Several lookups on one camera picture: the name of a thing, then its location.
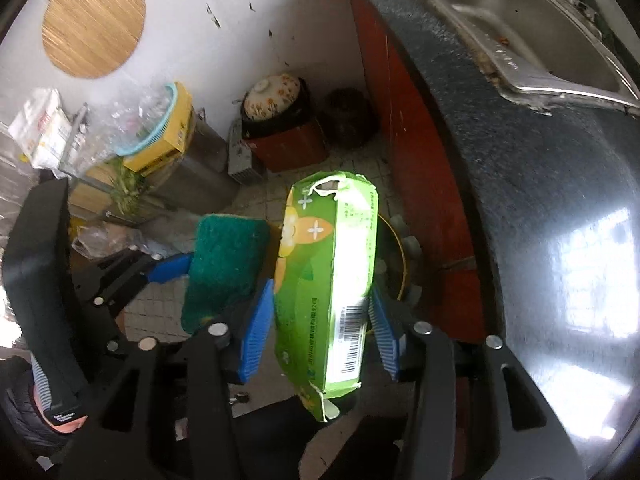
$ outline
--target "green sponge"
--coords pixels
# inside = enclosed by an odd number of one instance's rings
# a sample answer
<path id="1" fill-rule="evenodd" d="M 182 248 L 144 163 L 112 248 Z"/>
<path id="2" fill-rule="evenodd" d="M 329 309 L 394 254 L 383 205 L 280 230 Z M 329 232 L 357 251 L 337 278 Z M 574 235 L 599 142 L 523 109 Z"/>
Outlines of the green sponge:
<path id="1" fill-rule="evenodd" d="M 182 328 L 193 334 L 228 304 L 254 294 L 270 241 L 264 220 L 210 215 L 198 225 L 182 308 Z"/>

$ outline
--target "plastic bag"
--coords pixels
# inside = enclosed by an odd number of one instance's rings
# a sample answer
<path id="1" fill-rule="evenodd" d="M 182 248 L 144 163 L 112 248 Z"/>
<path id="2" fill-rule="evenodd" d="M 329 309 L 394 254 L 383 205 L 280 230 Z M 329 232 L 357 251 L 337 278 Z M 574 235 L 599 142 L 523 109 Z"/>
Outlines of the plastic bag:
<path id="1" fill-rule="evenodd" d="M 108 106 L 92 108 L 89 128 L 108 137 L 114 153 L 127 155 L 158 126 L 171 98 L 165 87 L 127 89 Z"/>
<path id="2" fill-rule="evenodd" d="M 115 155 L 131 152 L 161 121 L 171 98 L 165 87 L 134 87 L 113 103 L 90 107 L 75 132 L 69 170 L 81 176 Z"/>
<path id="3" fill-rule="evenodd" d="M 136 246 L 146 254 L 160 254 L 163 258 L 178 253 L 173 247 L 146 238 L 138 229 L 108 222 L 102 222 L 99 226 L 78 227 L 78 236 L 71 246 L 89 260 L 105 258 L 131 246 Z"/>
<path id="4" fill-rule="evenodd" d="M 9 134 L 34 168 L 57 170 L 71 124 L 53 88 L 36 88 L 9 126 Z"/>
<path id="5" fill-rule="evenodd" d="M 0 247 L 6 245 L 24 200 L 38 183 L 38 171 L 21 159 L 20 147 L 0 131 Z"/>

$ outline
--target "cardboard box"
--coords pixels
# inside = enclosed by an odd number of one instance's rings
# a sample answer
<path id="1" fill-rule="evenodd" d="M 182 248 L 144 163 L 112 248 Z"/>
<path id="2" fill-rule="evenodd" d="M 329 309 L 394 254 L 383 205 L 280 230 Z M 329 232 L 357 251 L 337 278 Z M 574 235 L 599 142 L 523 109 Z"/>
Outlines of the cardboard box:
<path id="1" fill-rule="evenodd" d="M 184 153 L 190 132 L 191 94 L 176 82 L 178 97 L 161 139 L 124 159 L 125 168 L 147 176 Z"/>
<path id="2" fill-rule="evenodd" d="M 317 420 L 360 386 L 378 225 L 364 177 L 316 173 L 294 184 L 274 277 L 276 357 Z"/>

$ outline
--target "white wall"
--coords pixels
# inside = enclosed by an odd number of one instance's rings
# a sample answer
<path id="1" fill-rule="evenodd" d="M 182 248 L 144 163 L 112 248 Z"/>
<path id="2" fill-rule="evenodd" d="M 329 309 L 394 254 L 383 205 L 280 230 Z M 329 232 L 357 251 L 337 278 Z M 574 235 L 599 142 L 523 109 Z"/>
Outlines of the white wall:
<path id="1" fill-rule="evenodd" d="M 349 0 L 145 1 L 145 28 L 131 58 L 108 76 L 86 80 L 49 61 L 41 35 L 47 0 L 29 0 L 0 45 L 0 122 L 10 123 L 38 86 L 58 88 L 65 110 L 73 113 L 85 101 L 110 100 L 133 82 L 180 80 L 226 138 L 238 110 L 234 101 L 263 76 L 302 76 L 316 100 L 338 86 L 364 90 Z"/>

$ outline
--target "yellow box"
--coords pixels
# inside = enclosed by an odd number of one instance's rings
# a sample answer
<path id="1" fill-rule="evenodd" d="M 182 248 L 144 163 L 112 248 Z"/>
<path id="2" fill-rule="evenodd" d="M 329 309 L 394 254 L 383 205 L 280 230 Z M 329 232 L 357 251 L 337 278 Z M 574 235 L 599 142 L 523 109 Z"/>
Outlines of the yellow box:
<path id="1" fill-rule="evenodd" d="M 175 83 L 178 97 L 161 139 L 124 159 L 124 167 L 147 176 L 184 153 L 189 133 L 192 97 L 182 83 Z"/>

